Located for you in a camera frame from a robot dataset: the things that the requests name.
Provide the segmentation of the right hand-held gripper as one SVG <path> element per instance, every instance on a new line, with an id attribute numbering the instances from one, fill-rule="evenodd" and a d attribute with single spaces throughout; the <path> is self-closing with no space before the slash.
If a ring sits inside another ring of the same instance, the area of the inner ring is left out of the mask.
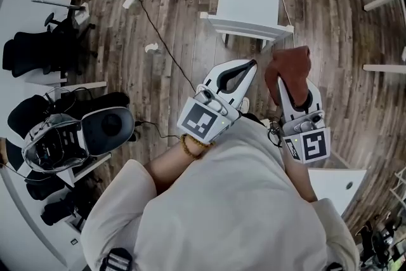
<path id="1" fill-rule="evenodd" d="M 331 131 L 325 126 L 321 94 L 309 79 L 306 83 L 308 96 L 304 111 L 295 108 L 282 78 L 278 77 L 277 81 L 282 122 L 285 123 L 282 139 L 291 157 L 302 164 L 326 159 L 331 154 Z"/>

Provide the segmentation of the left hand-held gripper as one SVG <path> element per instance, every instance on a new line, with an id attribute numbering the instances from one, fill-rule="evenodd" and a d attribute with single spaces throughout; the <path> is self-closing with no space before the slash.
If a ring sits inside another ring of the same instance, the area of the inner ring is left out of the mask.
<path id="1" fill-rule="evenodd" d="M 204 84 L 197 86 L 195 96 L 187 99 L 177 127 L 205 145 L 215 141 L 240 118 L 239 107 L 257 66 L 255 60 L 230 60 L 214 66 Z"/>

